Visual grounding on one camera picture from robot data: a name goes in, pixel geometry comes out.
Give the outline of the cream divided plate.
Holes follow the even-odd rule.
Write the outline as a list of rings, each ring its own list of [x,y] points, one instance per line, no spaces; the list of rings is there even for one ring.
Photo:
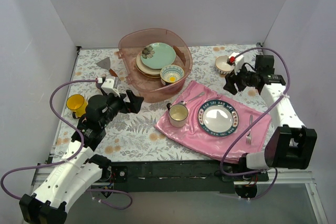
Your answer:
[[[142,71],[147,74],[160,74],[161,69],[152,69],[147,67],[142,61],[141,61],[141,56],[137,55],[136,57],[136,67],[138,68],[139,71]]]

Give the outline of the yellow sun patterned bowl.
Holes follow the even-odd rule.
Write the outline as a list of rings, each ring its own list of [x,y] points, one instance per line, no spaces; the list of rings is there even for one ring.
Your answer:
[[[184,77],[184,70],[177,65],[167,65],[161,69],[160,72],[161,78],[166,79],[172,76],[182,79]]]

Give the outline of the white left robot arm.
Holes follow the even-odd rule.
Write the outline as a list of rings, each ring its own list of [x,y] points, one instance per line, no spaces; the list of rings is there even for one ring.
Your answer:
[[[89,99],[61,164],[31,195],[24,194],[19,201],[27,223],[65,223],[70,208],[94,182],[111,178],[111,161],[94,151],[106,135],[106,126],[117,114],[137,114],[143,101],[131,90]]]

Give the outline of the cream and yellow floral plate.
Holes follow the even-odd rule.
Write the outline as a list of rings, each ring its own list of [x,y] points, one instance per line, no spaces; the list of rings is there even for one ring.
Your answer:
[[[160,79],[160,74],[147,74],[147,73],[144,73],[142,71],[139,71],[139,73],[143,74],[144,76],[148,77],[148,78],[152,78],[152,79]]]

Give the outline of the light green plate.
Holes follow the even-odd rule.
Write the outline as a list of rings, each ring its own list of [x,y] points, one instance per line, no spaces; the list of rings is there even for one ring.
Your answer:
[[[162,42],[149,44],[140,53],[142,63],[151,69],[162,69],[167,65],[171,65],[175,58],[175,50],[170,45]]]

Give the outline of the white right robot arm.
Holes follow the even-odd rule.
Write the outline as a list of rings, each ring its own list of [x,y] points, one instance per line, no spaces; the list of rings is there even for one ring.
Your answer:
[[[238,161],[238,176],[251,180],[257,170],[269,168],[306,169],[310,163],[317,133],[299,119],[287,96],[289,82],[275,74],[274,57],[258,55],[255,66],[247,70],[242,55],[230,56],[234,70],[226,76],[224,90],[231,94],[254,87],[264,100],[275,131],[264,151],[245,153]]]

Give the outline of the white bowl blue stripes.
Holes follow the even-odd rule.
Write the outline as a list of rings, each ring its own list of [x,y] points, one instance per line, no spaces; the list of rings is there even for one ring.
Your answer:
[[[226,76],[234,70],[234,66],[227,63],[228,56],[220,56],[215,61],[216,71]]]

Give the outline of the pink plate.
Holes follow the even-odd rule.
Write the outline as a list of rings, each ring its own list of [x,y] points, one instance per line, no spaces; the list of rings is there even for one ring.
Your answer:
[[[176,54],[172,55],[152,55],[143,58],[141,53],[136,57],[136,66],[142,72],[149,75],[159,75],[163,67],[171,65],[176,59]]]

